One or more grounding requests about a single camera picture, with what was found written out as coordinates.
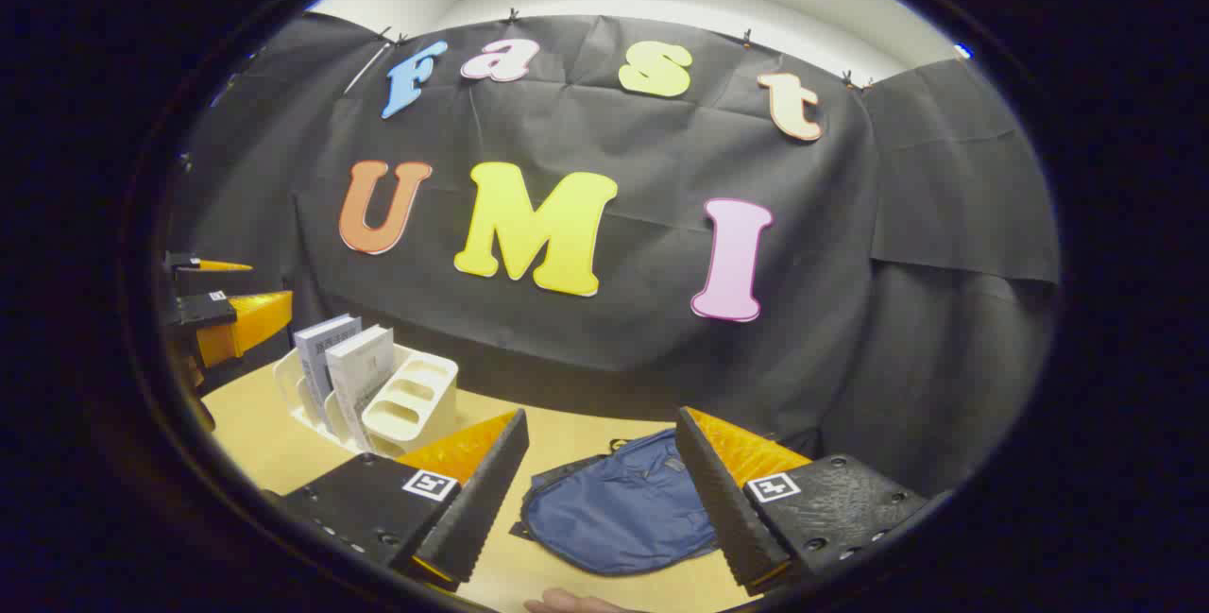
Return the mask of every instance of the yellow letter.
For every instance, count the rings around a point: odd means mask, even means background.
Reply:
[[[631,92],[655,93],[656,97],[678,97],[688,91],[689,76],[684,66],[693,63],[693,54],[683,46],[661,41],[638,41],[625,52],[618,70],[621,85]]]
[[[575,170],[559,181],[537,212],[515,164],[484,162],[470,170],[470,179],[478,184],[479,195],[465,248],[453,256],[457,270],[484,278],[494,276],[499,261],[491,255],[491,243],[498,237],[508,277],[520,281],[549,242],[545,260],[533,270],[537,287],[585,297],[596,294],[600,281],[592,276],[592,254],[604,204],[617,196],[613,179]]]

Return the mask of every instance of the black fabric backdrop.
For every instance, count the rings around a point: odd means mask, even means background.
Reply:
[[[530,74],[463,80],[462,63],[501,37],[538,41]],[[387,73],[436,40],[450,48],[422,96],[383,121]],[[689,50],[688,92],[620,87],[626,48],[646,40]],[[343,312],[389,325],[399,343],[457,362],[462,389],[614,417],[671,420],[690,405],[808,455],[855,455],[922,493],[966,478],[1030,393],[1060,282],[1053,209],[1039,160],[971,62],[862,92],[717,33],[557,16],[391,45],[345,93],[382,45],[320,15],[270,41],[193,132],[170,245],[254,265],[237,293],[293,289],[294,328]],[[820,140],[774,126],[756,83],[765,71],[817,93]],[[380,256],[337,231],[361,161],[433,167]],[[595,297],[542,290],[532,268],[513,282],[453,267],[479,162],[517,164],[533,204],[572,170],[618,183]],[[393,191],[381,179],[370,225]],[[704,204],[721,196],[776,220],[747,324],[689,307],[710,264]],[[287,346],[277,337],[224,377]]]

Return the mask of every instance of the blue backpack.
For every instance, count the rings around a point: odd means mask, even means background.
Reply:
[[[648,573],[717,548],[675,429],[533,476],[513,532],[603,576]]]

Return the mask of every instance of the foam letter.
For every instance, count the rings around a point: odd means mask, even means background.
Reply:
[[[754,320],[759,316],[759,302],[752,299],[756,248],[773,213],[734,199],[707,201],[705,213],[713,220],[713,253],[705,289],[693,297],[693,313],[735,323]]]
[[[382,118],[391,117],[418,99],[420,89],[416,88],[416,85],[427,82],[433,75],[433,58],[445,53],[449,48],[450,46],[445,41],[436,41],[435,45],[428,46],[427,50],[391,68],[387,74],[391,80],[391,100],[382,110]]]
[[[520,281],[549,242],[545,260],[533,270],[537,287],[585,297],[596,294],[600,281],[592,276],[592,254],[604,204],[617,196],[613,179],[575,170],[559,181],[537,212],[515,164],[484,162],[470,170],[470,179],[478,184],[479,195],[465,248],[453,256],[457,270],[484,278],[494,276],[499,261],[491,255],[491,243],[498,238],[508,277]]]
[[[501,40],[482,46],[482,54],[470,58],[462,66],[462,76],[496,82],[514,82],[528,75],[528,62],[542,47],[532,40]]]
[[[678,97],[688,91],[689,75],[684,66],[692,65],[693,54],[683,46],[638,41],[625,52],[625,60],[627,65],[617,75],[623,87],[631,92]]]
[[[394,187],[394,198],[391,201],[391,212],[386,215],[386,221],[377,229],[370,229],[365,222],[365,210],[370,206],[370,197],[374,195],[374,186],[377,179],[386,177],[384,162],[358,162],[351,170],[353,179],[348,184],[348,192],[345,196],[345,207],[340,210],[340,238],[352,250],[365,254],[382,254],[389,251],[400,238],[407,226],[407,215],[411,213],[411,204],[416,198],[416,190],[423,179],[432,177],[433,168],[423,162],[403,162],[394,168],[394,175],[399,184]]]
[[[810,88],[802,87],[798,75],[777,71],[757,76],[756,81],[760,87],[768,87],[769,112],[777,129],[803,140],[816,140],[823,134],[817,123],[808,121],[804,105],[818,105],[818,97]]]

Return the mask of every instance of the book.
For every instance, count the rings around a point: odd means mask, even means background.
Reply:
[[[343,316],[332,317],[318,325],[311,325],[305,330],[294,332],[294,346],[299,351],[299,363],[302,364],[302,374],[306,376],[307,394],[311,397],[314,409],[323,423],[331,430],[331,422],[324,412],[323,403],[331,393],[331,377],[328,374],[329,347],[334,347],[346,339],[353,337],[361,330],[359,317]]]
[[[353,440],[361,450],[377,452],[361,424],[361,412],[394,372],[394,330],[374,325],[329,347],[328,369]]]

